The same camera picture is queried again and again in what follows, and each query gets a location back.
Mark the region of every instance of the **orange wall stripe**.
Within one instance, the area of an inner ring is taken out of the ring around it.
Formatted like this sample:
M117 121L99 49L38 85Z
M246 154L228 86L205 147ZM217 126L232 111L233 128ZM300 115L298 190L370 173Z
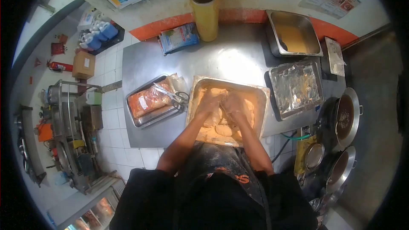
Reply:
M327 36L336 40L341 46L343 46L359 38L351 32L328 22L312 17L310 17L310 19L319 40L323 39L324 36ZM219 23L221 24L265 23L267 20L267 14L265 10L262 9L228 8L220 9L219 12ZM190 22L194 22L192 13L181 14L146 24L142 27L131 30L129 33L142 41L159 35L161 31L176 28Z
M161 31L176 28L190 22L194 22L193 14L186 13L151 22L142 27L133 29L129 33L142 41L160 35Z
M343 28L335 26L334 24L324 22L322 20L310 17L311 22L313 23L315 33L319 40L325 37L330 37L340 43L341 46L344 46L356 39L358 36L355 36L351 32L346 31Z

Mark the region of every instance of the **refrigerator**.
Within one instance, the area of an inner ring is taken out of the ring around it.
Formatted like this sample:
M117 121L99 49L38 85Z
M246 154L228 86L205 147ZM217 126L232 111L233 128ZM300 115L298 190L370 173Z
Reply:
M115 214L125 188L122 179L106 177L95 191L76 192L47 211L57 230L104 230Z

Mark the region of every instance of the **fire extinguisher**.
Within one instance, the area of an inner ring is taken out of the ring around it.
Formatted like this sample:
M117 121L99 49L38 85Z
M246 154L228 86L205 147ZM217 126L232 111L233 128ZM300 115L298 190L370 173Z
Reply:
M71 64L65 64L61 62L50 62L49 60L47 62L47 67L49 70L55 71L55 72L63 72L63 71L70 71L72 72L73 66Z

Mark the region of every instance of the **metal pole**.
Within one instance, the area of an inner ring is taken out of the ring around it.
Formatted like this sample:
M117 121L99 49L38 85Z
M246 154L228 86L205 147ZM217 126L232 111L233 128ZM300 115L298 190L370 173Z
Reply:
M76 83L76 82L70 82L70 81L62 81L63 84L73 84L76 86L87 86L87 87L95 87L95 88L100 88L101 86L99 85L94 85L94 84L82 84L82 83Z
M68 89L67 89L67 98L68 98L68 120L69 120L69 128L71 130L71 136L72 136L72 140L74 141L74 132L72 131L72 124L71 124L71 112L69 110L69 84L68 85Z

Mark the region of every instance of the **aluminum foil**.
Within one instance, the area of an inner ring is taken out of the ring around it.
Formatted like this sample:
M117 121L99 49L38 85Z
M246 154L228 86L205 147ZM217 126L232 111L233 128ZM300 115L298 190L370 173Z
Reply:
M279 66L272 70L272 86L280 115L310 108L323 98L319 93L313 63Z

